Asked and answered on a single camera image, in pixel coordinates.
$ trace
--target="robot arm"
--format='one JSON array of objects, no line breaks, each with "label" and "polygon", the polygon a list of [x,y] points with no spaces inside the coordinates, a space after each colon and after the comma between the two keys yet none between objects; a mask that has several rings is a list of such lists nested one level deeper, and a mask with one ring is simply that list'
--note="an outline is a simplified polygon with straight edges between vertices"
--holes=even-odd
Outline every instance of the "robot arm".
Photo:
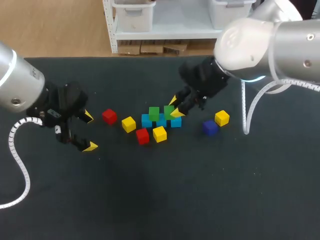
[{"label": "robot arm", "polygon": [[[177,92],[171,101],[177,109],[171,115],[185,116],[195,105],[203,109],[204,100],[221,91],[230,77],[263,86],[280,79],[320,83],[319,46],[319,20],[302,21],[289,0],[266,0],[249,18],[238,19],[222,31],[214,57],[180,68],[191,98]],[[272,90],[279,93],[289,86]]]},{"label": "robot arm", "polygon": [[0,42],[0,106],[39,118],[43,127],[55,128],[61,143],[72,143],[80,151],[92,151],[93,142],[70,131],[73,116],[85,123],[93,120],[85,109],[88,96],[77,82],[56,86],[16,52]]}]

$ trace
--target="wooden floor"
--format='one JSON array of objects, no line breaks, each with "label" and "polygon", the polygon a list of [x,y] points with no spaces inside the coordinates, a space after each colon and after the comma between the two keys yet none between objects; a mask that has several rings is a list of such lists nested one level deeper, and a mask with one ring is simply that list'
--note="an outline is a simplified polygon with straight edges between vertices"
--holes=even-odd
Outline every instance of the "wooden floor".
[{"label": "wooden floor", "polygon": [[[0,0],[0,41],[24,57],[111,57],[102,0]],[[188,55],[212,54],[213,42]]]}]

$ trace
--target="black mat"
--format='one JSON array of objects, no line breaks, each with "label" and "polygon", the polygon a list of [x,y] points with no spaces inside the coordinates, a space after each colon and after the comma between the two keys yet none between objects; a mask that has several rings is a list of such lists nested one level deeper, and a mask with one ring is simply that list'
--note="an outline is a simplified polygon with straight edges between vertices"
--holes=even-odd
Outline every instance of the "black mat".
[{"label": "black mat", "polygon": [[[241,86],[194,109],[168,141],[139,146],[134,133],[108,126],[107,108],[140,126],[149,106],[181,89],[183,58],[28,59],[48,81],[79,81],[89,94],[89,125],[74,130],[99,145],[81,153],[52,129],[21,128],[17,151],[31,178],[20,204],[0,211],[3,240],[318,240],[320,95],[291,87],[266,95],[242,132]],[[251,102],[256,92],[247,90]],[[216,112],[230,114],[214,137],[201,131]],[[7,141],[23,114],[0,111],[0,203],[18,197],[23,176]]]}]

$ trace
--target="cube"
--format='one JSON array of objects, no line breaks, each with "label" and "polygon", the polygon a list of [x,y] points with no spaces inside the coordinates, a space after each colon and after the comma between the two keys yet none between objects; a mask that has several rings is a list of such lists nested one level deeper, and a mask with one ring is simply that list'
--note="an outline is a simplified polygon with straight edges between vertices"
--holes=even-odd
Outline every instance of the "cube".
[{"label": "cube", "polygon": [[174,110],[175,110],[175,106],[173,106],[173,105],[163,107],[165,120],[174,120],[175,119],[173,116],[170,115]]},{"label": "cube", "polygon": [[207,134],[208,136],[212,136],[218,132],[219,127],[213,120],[210,120],[202,124],[202,129],[205,134]]},{"label": "cube", "polygon": [[107,109],[102,113],[102,118],[107,124],[112,125],[117,121],[117,114],[111,109]]},{"label": "cube", "polygon": [[149,114],[141,115],[141,125],[144,129],[152,128],[152,121],[149,120]]},{"label": "cube", "polygon": [[161,126],[164,128],[167,127],[167,120],[165,119],[165,115],[163,113],[159,114],[159,121],[157,121],[155,124],[157,128]]},{"label": "cube", "polygon": [[122,127],[126,131],[127,134],[137,128],[136,122],[131,116],[122,120]]},{"label": "cube", "polygon": [[182,126],[182,118],[176,117],[175,119],[171,120],[171,128],[181,128]]},{"label": "cube", "polygon": [[159,121],[160,107],[151,106],[149,107],[149,120],[151,122]]},{"label": "cube", "polygon": [[220,126],[224,126],[229,123],[230,116],[224,110],[217,112],[214,117],[214,121]]},{"label": "cube", "polygon": [[149,139],[149,133],[147,129],[143,128],[143,129],[137,130],[135,134],[140,145],[149,143],[150,139]]},{"label": "cube", "polygon": [[167,140],[167,132],[163,126],[153,129],[153,137],[157,143]]}]

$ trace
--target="red block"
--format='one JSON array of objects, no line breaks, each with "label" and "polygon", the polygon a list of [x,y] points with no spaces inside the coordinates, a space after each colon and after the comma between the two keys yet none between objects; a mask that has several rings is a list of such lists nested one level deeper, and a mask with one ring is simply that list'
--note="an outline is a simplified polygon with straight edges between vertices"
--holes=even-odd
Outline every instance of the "red block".
[{"label": "red block", "polygon": [[138,142],[140,145],[144,145],[149,143],[149,133],[146,128],[137,130],[136,132],[136,137],[138,138]]},{"label": "red block", "polygon": [[107,124],[112,125],[117,121],[117,114],[111,109],[107,109],[102,113],[102,118]]}]

